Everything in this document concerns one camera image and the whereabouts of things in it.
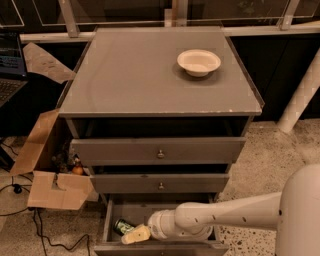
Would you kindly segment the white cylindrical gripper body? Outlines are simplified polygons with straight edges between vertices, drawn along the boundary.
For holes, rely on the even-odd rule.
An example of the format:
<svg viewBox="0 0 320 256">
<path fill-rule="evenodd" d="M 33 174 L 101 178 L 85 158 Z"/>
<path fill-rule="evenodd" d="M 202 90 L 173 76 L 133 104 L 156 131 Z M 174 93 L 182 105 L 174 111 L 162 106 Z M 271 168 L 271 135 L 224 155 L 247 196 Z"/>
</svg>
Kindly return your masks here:
<svg viewBox="0 0 320 256">
<path fill-rule="evenodd" d="M 205 241 L 213 232 L 212 226 L 187 229 L 175 222 L 174 210 L 161 210 L 153 213 L 147 224 L 151 236 L 166 241 Z"/>
</svg>

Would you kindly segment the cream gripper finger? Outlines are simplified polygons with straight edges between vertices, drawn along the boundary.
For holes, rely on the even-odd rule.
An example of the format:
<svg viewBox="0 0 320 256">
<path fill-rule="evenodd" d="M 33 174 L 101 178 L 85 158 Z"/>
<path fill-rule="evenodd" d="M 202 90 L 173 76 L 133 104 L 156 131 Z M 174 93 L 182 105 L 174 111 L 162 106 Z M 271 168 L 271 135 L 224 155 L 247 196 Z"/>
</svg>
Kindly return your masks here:
<svg viewBox="0 0 320 256">
<path fill-rule="evenodd" d="M 147 226 L 141 224 L 124 234 L 121 242 L 125 245 L 146 241 L 151 237 L 150 230 Z"/>
</svg>

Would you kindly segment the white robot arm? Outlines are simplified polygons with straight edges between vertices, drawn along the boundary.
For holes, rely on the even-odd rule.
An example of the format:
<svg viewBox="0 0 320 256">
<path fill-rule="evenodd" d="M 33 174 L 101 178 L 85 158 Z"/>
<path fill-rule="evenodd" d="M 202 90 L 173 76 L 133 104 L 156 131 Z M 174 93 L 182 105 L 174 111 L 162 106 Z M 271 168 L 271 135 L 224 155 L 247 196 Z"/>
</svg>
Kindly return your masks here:
<svg viewBox="0 0 320 256">
<path fill-rule="evenodd" d="M 296 171 L 277 193 L 212 204 L 187 202 L 157 211 L 121 242 L 202 241 L 215 225 L 275 230 L 275 256 L 319 256 L 320 165 Z"/>
</svg>

